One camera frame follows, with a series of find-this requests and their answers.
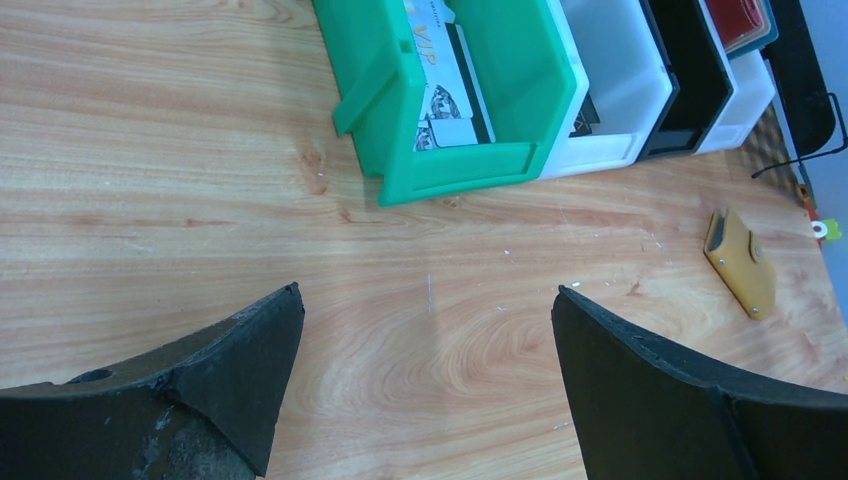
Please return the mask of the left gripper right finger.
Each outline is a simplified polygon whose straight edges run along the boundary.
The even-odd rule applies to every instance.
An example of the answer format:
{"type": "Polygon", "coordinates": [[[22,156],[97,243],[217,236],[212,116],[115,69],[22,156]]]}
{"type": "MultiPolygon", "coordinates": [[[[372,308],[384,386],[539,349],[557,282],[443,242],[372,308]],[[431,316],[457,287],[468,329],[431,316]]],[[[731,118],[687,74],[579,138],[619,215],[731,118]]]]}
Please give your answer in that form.
{"type": "Polygon", "coordinates": [[[556,349],[591,479],[843,479],[847,398],[759,375],[561,287],[556,349]]]}

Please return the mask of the yellow leather card holder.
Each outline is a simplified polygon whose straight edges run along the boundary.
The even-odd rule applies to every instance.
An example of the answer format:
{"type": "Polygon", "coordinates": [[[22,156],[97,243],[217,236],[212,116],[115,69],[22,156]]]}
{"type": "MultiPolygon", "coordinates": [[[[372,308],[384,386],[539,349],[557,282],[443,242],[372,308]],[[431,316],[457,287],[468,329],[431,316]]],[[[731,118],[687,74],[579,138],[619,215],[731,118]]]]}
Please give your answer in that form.
{"type": "Polygon", "coordinates": [[[713,212],[703,252],[750,318],[764,320],[774,312],[777,291],[774,264],[735,210],[713,212]]]}

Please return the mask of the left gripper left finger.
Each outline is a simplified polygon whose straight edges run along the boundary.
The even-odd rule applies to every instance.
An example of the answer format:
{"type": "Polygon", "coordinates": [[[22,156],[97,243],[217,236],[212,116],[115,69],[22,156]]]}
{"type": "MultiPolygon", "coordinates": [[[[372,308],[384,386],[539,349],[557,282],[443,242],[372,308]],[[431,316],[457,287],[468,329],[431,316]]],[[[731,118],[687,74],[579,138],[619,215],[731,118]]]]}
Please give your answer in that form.
{"type": "Polygon", "coordinates": [[[68,382],[4,389],[2,477],[265,476],[304,317],[293,283],[222,321],[68,382]]]}

